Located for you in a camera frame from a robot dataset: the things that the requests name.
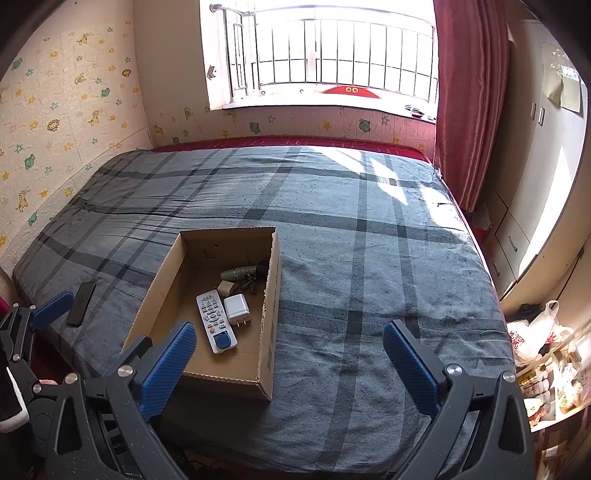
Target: black smartphone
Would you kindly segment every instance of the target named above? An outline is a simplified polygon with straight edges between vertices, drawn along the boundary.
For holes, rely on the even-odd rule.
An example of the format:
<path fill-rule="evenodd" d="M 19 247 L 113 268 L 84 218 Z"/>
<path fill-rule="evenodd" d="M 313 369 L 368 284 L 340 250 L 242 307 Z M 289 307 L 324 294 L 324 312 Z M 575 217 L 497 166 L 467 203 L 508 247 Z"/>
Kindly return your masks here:
<path fill-rule="evenodd" d="M 84 315 L 86 314 L 86 309 L 88 308 L 90 298 L 95 291 L 95 287 L 96 284 L 92 281 L 87 281 L 80 285 L 78 292 L 76 292 L 76 297 L 74 298 L 74 304 L 66 319 L 68 326 L 79 327 L 82 325 L 82 320 L 84 320 Z"/>

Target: giraffe sticker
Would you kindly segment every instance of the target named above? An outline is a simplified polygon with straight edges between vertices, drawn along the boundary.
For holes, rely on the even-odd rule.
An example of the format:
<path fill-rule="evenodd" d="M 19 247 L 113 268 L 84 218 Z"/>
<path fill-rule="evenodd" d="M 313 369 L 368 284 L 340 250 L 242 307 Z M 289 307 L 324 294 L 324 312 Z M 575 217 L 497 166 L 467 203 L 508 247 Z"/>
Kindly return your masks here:
<path fill-rule="evenodd" d="M 91 127 L 95 126 L 95 124 L 97 124 L 99 122 L 99 113 L 100 112 L 101 112 L 100 110 L 95 110 L 94 112 L 92 112 L 92 118 L 88 122 L 88 123 L 90 123 Z"/>
<path fill-rule="evenodd" d="M 82 35 L 82 38 L 80 40 L 78 40 L 78 45 L 82 45 L 84 43 L 88 43 L 88 37 L 90 37 L 92 35 L 92 33 L 85 33 Z"/>
<path fill-rule="evenodd" d="M 25 196 L 29 192 L 30 190 L 21 190 L 18 193 L 18 206 L 16 210 L 18 210 L 21 213 L 24 212 L 25 208 L 29 206 L 29 204 L 27 203 L 27 197 Z"/>

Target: wardrobe drawer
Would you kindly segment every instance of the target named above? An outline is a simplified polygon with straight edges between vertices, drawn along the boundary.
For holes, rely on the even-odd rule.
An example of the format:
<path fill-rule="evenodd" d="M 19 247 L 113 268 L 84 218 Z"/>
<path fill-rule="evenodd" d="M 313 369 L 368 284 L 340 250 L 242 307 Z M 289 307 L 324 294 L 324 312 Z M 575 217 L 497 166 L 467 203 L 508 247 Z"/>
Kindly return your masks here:
<path fill-rule="evenodd" d="M 495 235 L 509 261 L 513 275 L 518 278 L 527 267 L 527 265 L 521 265 L 521 260 L 525 256 L 530 241 L 511 215 L 511 211 L 507 212 Z"/>
<path fill-rule="evenodd" d="M 501 297 L 515 281 L 515 277 L 501 248 L 501 244 L 494 235 L 486 237 L 483 254 L 488 265 L 488 270 L 491 272 L 492 282 L 495 284 L 496 292 Z"/>
<path fill-rule="evenodd" d="M 494 190 L 486 196 L 486 207 L 488 209 L 488 218 L 491 221 L 490 235 L 494 235 L 499 225 L 503 221 L 505 214 L 507 213 L 507 207 L 499 194 Z"/>

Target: window sill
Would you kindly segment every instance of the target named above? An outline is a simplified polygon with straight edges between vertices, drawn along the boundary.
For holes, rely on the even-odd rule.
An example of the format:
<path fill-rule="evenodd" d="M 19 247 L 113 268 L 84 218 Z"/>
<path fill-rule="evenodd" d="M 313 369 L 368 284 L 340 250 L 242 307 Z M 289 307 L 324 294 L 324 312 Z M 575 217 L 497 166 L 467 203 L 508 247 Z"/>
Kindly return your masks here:
<path fill-rule="evenodd" d="M 275 93 L 272 95 L 236 99 L 234 102 L 224 105 L 222 109 L 227 110 L 253 106 L 344 106 L 414 118 L 415 120 L 429 124 L 436 123 L 435 117 L 437 115 L 437 105 L 400 93 L 386 93 L 388 95 L 387 99 L 340 95 L 338 93 Z M 420 108 L 425 115 L 422 118 L 413 117 L 410 111 L 404 108 L 405 105 L 412 105 L 413 107 Z"/>

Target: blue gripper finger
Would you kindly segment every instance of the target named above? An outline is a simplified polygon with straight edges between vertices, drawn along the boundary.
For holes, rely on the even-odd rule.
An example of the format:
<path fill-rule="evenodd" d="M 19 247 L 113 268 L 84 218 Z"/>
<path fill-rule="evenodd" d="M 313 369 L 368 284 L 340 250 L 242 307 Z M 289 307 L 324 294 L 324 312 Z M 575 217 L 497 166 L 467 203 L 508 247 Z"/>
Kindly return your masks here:
<path fill-rule="evenodd" d="M 145 421 L 163 412 L 178 379 L 195 352 L 196 345 L 195 328 L 187 322 L 140 385 L 141 398 L 138 402 L 138 410 Z"/>
<path fill-rule="evenodd" d="M 439 386 L 433 375 L 392 322 L 384 326 L 382 343 L 419 412 L 434 419 L 441 404 Z"/>
<path fill-rule="evenodd" d="M 74 294 L 71 291 L 60 293 L 48 301 L 43 307 L 35 310 L 30 320 L 32 330 L 43 330 L 50 323 L 67 313 L 74 304 Z"/>

